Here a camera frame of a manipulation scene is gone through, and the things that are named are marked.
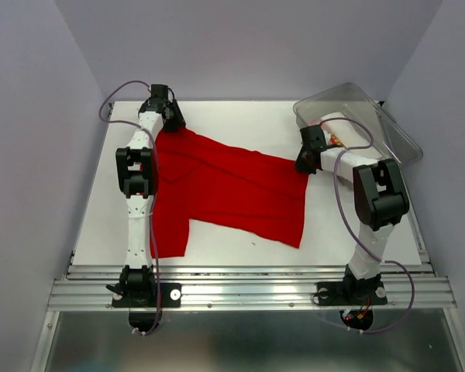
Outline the red t-shirt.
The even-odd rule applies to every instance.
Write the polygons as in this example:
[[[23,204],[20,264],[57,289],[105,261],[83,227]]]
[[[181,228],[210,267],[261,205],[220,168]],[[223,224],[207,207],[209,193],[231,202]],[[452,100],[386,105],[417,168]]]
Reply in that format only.
[[[190,129],[161,132],[156,146],[151,253],[184,256],[191,220],[299,248],[308,175],[296,171],[294,161],[227,146]]]

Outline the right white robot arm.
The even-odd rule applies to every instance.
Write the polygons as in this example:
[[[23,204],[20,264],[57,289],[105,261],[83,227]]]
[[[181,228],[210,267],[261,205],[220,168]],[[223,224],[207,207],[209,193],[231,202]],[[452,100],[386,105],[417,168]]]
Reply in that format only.
[[[410,208],[398,163],[391,159],[376,160],[361,156],[358,150],[369,150],[374,141],[359,146],[329,144],[320,125],[300,129],[301,150],[295,168],[306,174],[331,172],[336,205],[356,247],[347,269],[352,276],[341,284],[342,296],[359,302],[369,293],[366,280],[381,273],[381,262],[388,240]],[[350,227],[340,200],[338,180],[353,186],[353,204],[360,221],[359,232]]]

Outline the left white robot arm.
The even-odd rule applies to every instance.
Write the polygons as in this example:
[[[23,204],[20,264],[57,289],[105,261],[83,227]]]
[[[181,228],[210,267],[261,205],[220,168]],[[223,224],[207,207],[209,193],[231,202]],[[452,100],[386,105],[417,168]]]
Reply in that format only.
[[[115,152],[119,190],[126,199],[128,216],[125,265],[136,270],[153,264],[150,216],[158,189],[155,139],[160,132],[172,133],[186,126],[174,92],[165,84],[150,86],[150,97],[140,106],[138,118],[129,142]]]

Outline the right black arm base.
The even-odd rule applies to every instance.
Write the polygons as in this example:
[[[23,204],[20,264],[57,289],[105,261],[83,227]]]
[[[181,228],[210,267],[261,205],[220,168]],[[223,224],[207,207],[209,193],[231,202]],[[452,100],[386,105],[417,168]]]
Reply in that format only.
[[[348,265],[341,281],[319,281],[315,286],[312,302],[319,306],[350,307],[388,303],[381,274],[369,279],[357,279]]]

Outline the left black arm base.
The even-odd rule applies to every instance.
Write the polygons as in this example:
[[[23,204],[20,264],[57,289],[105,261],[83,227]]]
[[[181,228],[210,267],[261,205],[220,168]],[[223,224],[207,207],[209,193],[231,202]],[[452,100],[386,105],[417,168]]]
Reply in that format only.
[[[114,308],[181,307],[181,284],[157,282],[153,267],[136,269],[125,265],[118,282],[105,288],[112,293]]]

